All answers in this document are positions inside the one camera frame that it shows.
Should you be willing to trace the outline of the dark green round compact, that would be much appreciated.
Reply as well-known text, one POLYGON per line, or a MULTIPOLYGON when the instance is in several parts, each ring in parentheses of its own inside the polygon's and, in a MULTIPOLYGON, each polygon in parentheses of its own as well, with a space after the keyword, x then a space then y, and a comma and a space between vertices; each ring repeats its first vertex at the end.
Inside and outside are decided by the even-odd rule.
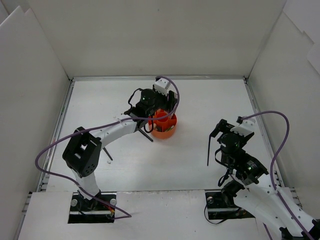
POLYGON ((157 126, 157 127, 156 127, 156 130, 157 130, 158 132, 163 132, 163 129, 162 129, 160 126, 157 126))

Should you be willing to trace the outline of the large black makeup brush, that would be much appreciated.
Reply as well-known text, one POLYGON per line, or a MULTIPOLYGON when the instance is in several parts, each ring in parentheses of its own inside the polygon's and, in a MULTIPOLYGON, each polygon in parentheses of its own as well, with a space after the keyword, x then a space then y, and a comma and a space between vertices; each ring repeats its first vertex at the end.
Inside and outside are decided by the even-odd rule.
POLYGON ((143 130, 138 130, 144 137, 146 137, 149 141, 153 142, 154 140, 143 130))

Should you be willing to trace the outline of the small black makeup brush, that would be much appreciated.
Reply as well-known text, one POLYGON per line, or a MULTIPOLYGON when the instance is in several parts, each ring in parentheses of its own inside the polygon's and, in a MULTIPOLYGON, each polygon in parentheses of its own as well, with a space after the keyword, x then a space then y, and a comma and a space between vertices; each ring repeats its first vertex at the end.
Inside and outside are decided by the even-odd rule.
POLYGON ((112 156, 110 155, 110 153, 108 152, 108 150, 107 150, 105 147, 103 148, 103 151, 106 153, 106 155, 108 156, 108 158, 109 158, 111 161, 113 161, 112 156))

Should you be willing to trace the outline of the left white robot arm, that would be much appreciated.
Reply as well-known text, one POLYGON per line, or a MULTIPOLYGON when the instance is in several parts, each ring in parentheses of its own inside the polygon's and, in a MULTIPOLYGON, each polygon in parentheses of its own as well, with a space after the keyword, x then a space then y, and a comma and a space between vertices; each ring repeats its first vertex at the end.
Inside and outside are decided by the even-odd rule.
POLYGON ((100 204, 101 192, 95 177, 100 152, 113 141, 137 132, 148 123, 148 118, 154 116, 156 111, 164 110, 173 113, 177 108, 180 94, 172 90, 162 94, 155 88, 139 89, 140 99, 135 105, 125 111, 115 125, 102 129, 84 132, 78 127, 74 132, 79 135, 70 138, 62 158, 72 170, 77 183, 78 192, 82 196, 82 204, 89 210, 96 209, 100 204))

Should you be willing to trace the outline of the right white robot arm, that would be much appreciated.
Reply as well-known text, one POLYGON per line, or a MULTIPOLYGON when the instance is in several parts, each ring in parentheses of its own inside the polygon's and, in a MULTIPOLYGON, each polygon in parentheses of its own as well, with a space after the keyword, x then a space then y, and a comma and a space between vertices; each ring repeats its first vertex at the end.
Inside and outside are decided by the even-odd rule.
POLYGON ((210 138, 217 138, 221 154, 216 162, 232 180, 222 186, 221 200, 253 215, 282 240, 318 240, 320 222, 299 207, 284 188, 273 186, 271 173, 243 148, 255 134, 255 120, 237 126, 221 119, 210 138))

